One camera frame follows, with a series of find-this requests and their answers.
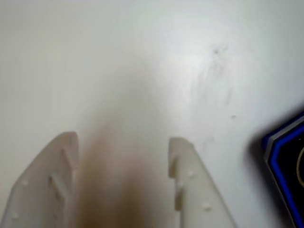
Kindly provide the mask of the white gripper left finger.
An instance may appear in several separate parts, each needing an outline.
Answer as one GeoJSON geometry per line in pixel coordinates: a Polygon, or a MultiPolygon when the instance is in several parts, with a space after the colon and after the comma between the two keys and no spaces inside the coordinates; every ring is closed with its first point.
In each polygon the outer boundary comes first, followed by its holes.
{"type": "Polygon", "coordinates": [[[73,172],[78,166],[77,133],[59,134],[14,183],[4,210],[4,227],[69,227],[73,172]]]}

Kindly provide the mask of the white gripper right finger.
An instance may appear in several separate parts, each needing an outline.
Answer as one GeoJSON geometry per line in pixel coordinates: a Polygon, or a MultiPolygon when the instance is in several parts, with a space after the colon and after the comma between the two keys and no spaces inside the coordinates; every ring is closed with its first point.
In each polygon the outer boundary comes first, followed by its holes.
{"type": "Polygon", "coordinates": [[[235,228],[236,224],[195,146],[169,140],[168,175],[175,181],[175,210],[182,228],[235,228]]]}

